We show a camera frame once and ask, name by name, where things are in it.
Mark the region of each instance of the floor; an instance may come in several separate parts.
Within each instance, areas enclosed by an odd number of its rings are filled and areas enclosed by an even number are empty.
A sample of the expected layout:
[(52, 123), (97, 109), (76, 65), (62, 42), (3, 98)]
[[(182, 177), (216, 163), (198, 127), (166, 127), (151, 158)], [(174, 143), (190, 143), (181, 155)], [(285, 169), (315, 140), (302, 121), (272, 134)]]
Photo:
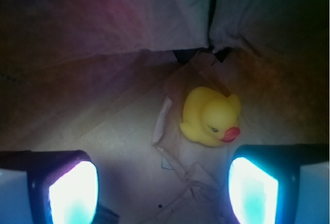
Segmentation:
[[(207, 62), (203, 57), (208, 56), (201, 55), (197, 66)], [(186, 67), (171, 51), (142, 50), (1, 75), (0, 149), (86, 151), (98, 168), (100, 203), (120, 215), (120, 223), (230, 223), (224, 218), (228, 204), (191, 183), (203, 182), (201, 168), (218, 182), (225, 177), (215, 175), (220, 165), (215, 161), (224, 161), (225, 169), (240, 144), (328, 142), (323, 109), (328, 99), (315, 98), (326, 94), (326, 84), (313, 88), (313, 80), (278, 62), (235, 51), (199, 77), (215, 74), (240, 96), (242, 134), (228, 148), (182, 143), (177, 159), (184, 167), (195, 166), (195, 175), (183, 179), (166, 166), (153, 135), (171, 84), (197, 81), (175, 81)]]

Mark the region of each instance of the duck body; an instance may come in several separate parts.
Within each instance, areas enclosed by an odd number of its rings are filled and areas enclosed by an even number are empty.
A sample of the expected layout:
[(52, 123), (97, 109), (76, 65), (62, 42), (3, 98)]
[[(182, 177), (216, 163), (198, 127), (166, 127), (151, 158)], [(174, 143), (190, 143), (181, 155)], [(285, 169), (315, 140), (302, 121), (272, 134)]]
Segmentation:
[(213, 89), (198, 87), (186, 99), (180, 129), (189, 140), (222, 146), (239, 135), (240, 110), (237, 95), (225, 97)]

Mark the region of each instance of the crumpled paper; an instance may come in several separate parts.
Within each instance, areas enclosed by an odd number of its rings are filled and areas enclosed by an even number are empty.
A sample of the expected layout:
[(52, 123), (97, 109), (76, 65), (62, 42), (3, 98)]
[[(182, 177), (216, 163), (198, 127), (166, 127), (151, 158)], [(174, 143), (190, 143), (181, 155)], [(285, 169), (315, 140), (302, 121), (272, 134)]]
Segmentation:
[[(189, 141), (180, 131), (184, 102), (196, 87), (209, 87), (241, 100), (241, 134), (221, 147)], [(320, 84), (294, 71), (293, 65), (233, 50), (223, 63), (198, 52), (167, 79), (153, 146), (182, 181), (195, 191), (214, 191), (221, 223), (235, 223), (227, 190), (231, 157), (242, 144), (328, 143), (328, 96)]]

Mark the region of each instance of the orange beak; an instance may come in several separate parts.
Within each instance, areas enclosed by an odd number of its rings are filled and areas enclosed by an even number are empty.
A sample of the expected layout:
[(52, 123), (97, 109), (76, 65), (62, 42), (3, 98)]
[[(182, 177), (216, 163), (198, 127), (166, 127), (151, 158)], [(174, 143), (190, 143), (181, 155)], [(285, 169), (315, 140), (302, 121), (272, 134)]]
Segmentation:
[(225, 136), (220, 139), (224, 143), (231, 143), (235, 140), (236, 137), (241, 133), (241, 130), (238, 127), (232, 127), (226, 131)]

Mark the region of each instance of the cloth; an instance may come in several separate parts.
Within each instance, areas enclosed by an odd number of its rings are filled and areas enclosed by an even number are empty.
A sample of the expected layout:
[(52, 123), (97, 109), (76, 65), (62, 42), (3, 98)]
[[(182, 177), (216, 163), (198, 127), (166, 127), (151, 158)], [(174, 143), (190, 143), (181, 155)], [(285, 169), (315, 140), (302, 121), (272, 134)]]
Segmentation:
[(215, 51), (242, 48), (320, 80), (328, 78), (328, 38), (328, 0), (217, 0), (210, 28)]
[(137, 52), (208, 47), (210, 0), (1, 0), (0, 73)]

